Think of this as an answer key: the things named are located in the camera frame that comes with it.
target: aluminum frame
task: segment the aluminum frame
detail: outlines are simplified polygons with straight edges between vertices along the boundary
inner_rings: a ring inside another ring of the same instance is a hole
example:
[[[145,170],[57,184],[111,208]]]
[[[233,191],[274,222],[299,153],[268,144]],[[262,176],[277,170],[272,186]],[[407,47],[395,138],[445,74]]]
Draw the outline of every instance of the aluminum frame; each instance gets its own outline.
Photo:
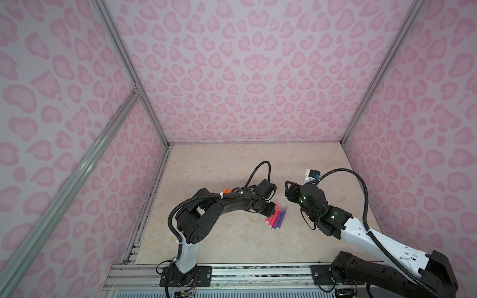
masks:
[[[0,273],[0,298],[9,298],[16,289],[141,96],[137,92],[128,96],[21,246],[11,256]]]
[[[353,117],[350,120],[350,124],[346,128],[346,131],[343,134],[343,138],[341,139],[341,144],[346,145],[349,141],[353,130],[358,124],[361,116],[364,114],[364,110],[368,106],[369,102],[373,98],[374,91],[377,89],[379,83],[383,80],[383,77],[386,75],[387,70],[390,68],[391,63],[393,62],[395,56],[397,55],[399,49],[403,45],[405,39],[411,33],[412,28],[414,27],[417,19],[419,18],[420,14],[423,12],[423,7],[427,3],[427,0],[414,0],[411,4],[411,8],[407,12],[406,16],[404,17],[401,26],[399,27],[391,45],[389,46],[386,55],[383,58],[383,61],[379,65],[379,68],[374,75],[371,83],[368,86],[368,89],[364,93],[363,100],[361,100],[356,112],[354,113]]]
[[[374,263],[388,266],[381,261]],[[331,262],[200,264],[212,267],[210,286],[201,289],[317,288],[313,283],[310,266],[330,264]],[[161,264],[158,270],[166,268],[167,265]],[[162,275],[156,273],[156,266],[156,264],[113,265],[104,284],[102,297],[121,290],[164,289],[159,286]],[[336,288],[348,287],[349,285],[336,286]]]
[[[149,186],[149,190],[147,192],[146,198],[141,206],[141,212],[137,217],[133,233],[127,242],[126,250],[123,253],[123,257],[121,261],[123,264],[127,264],[130,255],[133,253],[133,248],[137,243],[140,243],[144,234],[145,227],[147,225],[147,220],[149,218],[149,213],[154,205],[154,201],[156,198],[156,194],[159,190],[159,184],[162,180],[162,176],[164,174],[164,170],[166,169],[167,161],[169,160],[171,149],[167,148],[164,150],[159,165],[157,166],[156,172],[154,173],[153,179],[151,181],[151,185]]]
[[[126,70],[129,76],[129,79],[131,80],[131,83],[133,83],[133,85],[135,86],[134,91],[144,95],[141,101],[147,112],[147,116],[151,120],[157,135],[159,135],[161,142],[163,143],[163,146],[167,148],[169,146],[169,143],[167,142],[166,135],[164,134],[164,131],[161,128],[159,119],[157,118],[157,115],[154,112],[154,109],[146,93],[144,92],[144,88],[141,84],[141,81],[139,80],[139,76],[137,75],[136,70],[134,69],[133,63],[131,62],[129,55],[127,54],[126,48],[114,24],[114,20],[109,12],[108,6],[104,2],[104,0],[91,0],[91,3],[96,9],[96,12],[98,13],[99,18],[101,19],[104,25],[104,28],[106,29],[106,32],[108,33],[108,36],[111,39],[113,46],[119,55],[119,58],[123,62],[124,69]]]

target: black mounting plate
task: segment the black mounting plate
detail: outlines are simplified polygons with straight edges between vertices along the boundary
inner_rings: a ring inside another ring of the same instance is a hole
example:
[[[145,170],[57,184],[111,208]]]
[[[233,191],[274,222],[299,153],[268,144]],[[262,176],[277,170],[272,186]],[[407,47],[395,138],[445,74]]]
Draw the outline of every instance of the black mounting plate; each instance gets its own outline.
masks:
[[[166,285],[166,272],[167,268],[163,270],[161,281],[159,285],[164,287]],[[167,277],[168,287],[191,287],[191,283],[194,275],[197,275],[196,287],[209,287],[210,279],[212,276],[211,266],[195,266],[189,272],[182,274],[175,264],[172,265],[170,276]]]
[[[331,279],[330,265],[311,265],[311,277],[315,286],[332,286],[334,281]],[[364,282],[356,282],[357,285],[364,285]]]

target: purple marker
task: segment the purple marker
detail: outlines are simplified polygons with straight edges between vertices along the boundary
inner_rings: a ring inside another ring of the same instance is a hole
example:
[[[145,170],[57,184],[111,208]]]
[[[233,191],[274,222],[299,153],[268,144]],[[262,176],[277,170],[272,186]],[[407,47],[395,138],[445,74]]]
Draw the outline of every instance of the purple marker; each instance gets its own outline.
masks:
[[[288,206],[285,206],[285,209],[283,209],[280,220],[278,221],[278,224],[277,224],[277,230],[280,230],[281,223],[283,222],[283,219],[285,218],[285,214],[287,213],[287,209],[288,209]]]
[[[283,210],[280,210],[278,213],[277,219],[275,219],[275,222],[273,223],[273,227],[271,228],[272,230],[277,228],[278,221],[280,220],[282,215],[283,215]]]

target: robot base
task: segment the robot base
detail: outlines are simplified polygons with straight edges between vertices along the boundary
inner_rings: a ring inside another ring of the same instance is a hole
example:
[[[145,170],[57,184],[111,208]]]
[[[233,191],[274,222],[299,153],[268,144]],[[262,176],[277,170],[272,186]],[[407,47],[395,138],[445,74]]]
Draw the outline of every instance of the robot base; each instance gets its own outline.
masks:
[[[193,276],[197,275],[196,287],[209,287],[212,276],[211,266],[195,266],[187,273],[183,274],[177,266],[173,265],[168,280],[168,287],[192,287],[194,284]],[[164,273],[159,283],[161,287],[166,285],[166,274]]]

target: marker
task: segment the marker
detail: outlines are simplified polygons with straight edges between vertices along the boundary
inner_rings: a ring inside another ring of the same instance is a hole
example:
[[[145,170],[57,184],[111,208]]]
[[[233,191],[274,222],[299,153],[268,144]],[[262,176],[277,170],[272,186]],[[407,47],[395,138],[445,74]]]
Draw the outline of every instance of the marker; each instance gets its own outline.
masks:
[[[273,226],[271,228],[272,230],[277,228],[278,222],[280,221],[280,218],[282,217],[282,215],[283,215],[283,210],[280,210],[280,213],[278,213],[277,219],[273,223]]]
[[[283,222],[283,219],[285,218],[285,214],[287,213],[287,209],[288,209],[288,207],[285,206],[285,209],[284,209],[283,212],[282,212],[282,215],[281,215],[281,217],[280,217],[280,220],[278,221],[277,230],[280,230],[281,223]]]
[[[280,213],[280,205],[278,205],[277,207],[275,207],[275,214],[273,215],[273,217],[272,217],[272,219],[271,219],[271,221],[270,221],[269,226],[273,226],[273,224],[275,223],[275,220],[277,220],[278,213]]]

